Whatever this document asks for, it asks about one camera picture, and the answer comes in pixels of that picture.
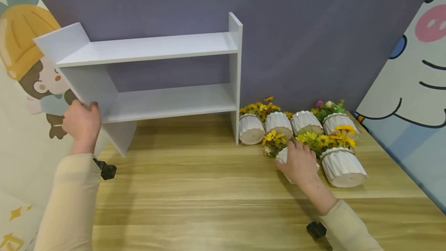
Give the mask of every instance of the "white ribbed pot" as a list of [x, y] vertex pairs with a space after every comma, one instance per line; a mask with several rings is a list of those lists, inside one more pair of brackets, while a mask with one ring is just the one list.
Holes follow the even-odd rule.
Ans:
[[265, 123], [266, 132], [275, 130], [277, 134], [285, 134], [285, 139], [293, 137], [293, 128], [288, 117], [282, 112], [273, 112], [268, 114]]
[[314, 132], [316, 134], [324, 133], [319, 120], [308, 110], [301, 110], [295, 113], [291, 119], [291, 126], [296, 136], [307, 132]]
[[348, 148], [328, 149], [321, 154], [321, 159], [325, 175], [333, 186], [359, 186], [368, 177], [358, 158]]
[[355, 129], [356, 133], [348, 134], [350, 138], [354, 138], [360, 134], [353, 121], [345, 113], [332, 113], [328, 115], [323, 121], [325, 134], [331, 135], [337, 132], [335, 129], [339, 125], [350, 125]]
[[246, 113], [238, 120], [238, 137], [243, 144], [253, 145], [262, 141], [265, 128], [257, 116]]
[[[276, 155], [276, 161], [279, 161], [279, 163], [281, 164], [285, 164], [287, 161], [287, 156], [288, 156], [288, 148], [284, 148], [281, 151], [279, 151], [279, 153]], [[316, 163], [317, 166], [317, 170], [319, 171], [319, 169], [321, 168], [319, 166], [318, 163]], [[287, 180], [291, 183], [291, 184], [295, 184], [293, 181], [291, 181], [286, 175], [285, 177], [287, 178]]]

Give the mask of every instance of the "purple wall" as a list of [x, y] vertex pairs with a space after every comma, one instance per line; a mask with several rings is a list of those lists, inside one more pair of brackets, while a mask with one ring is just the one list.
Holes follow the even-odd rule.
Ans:
[[[274, 95], [300, 110], [344, 98], [354, 109], [423, 0], [43, 0], [58, 22], [93, 41], [227, 31], [244, 24], [241, 104]], [[111, 66], [120, 91], [228, 79], [227, 57]]]

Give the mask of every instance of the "shelf board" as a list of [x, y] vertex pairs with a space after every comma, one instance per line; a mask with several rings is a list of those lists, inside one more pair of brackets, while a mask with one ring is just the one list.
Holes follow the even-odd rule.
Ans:
[[205, 33], [90, 42], [57, 62], [59, 67], [237, 53], [228, 33]]
[[229, 84], [121, 92], [103, 117], [103, 123], [235, 110]]

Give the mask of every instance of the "yellow star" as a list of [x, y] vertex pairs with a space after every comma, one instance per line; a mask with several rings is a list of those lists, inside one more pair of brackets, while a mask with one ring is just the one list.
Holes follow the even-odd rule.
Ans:
[[20, 217], [20, 211], [21, 211], [22, 207], [19, 207], [16, 210], [11, 210], [11, 216], [9, 217], [9, 221], [11, 221], [12, 219], [15, 219], [17, 217]]

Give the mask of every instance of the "white flower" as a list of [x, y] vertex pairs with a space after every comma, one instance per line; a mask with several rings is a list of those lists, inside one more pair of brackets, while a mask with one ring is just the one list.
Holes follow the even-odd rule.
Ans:
[[325, 107], [331, 108], [332, 105], [334, 105], [332, 101], [325, 102]]

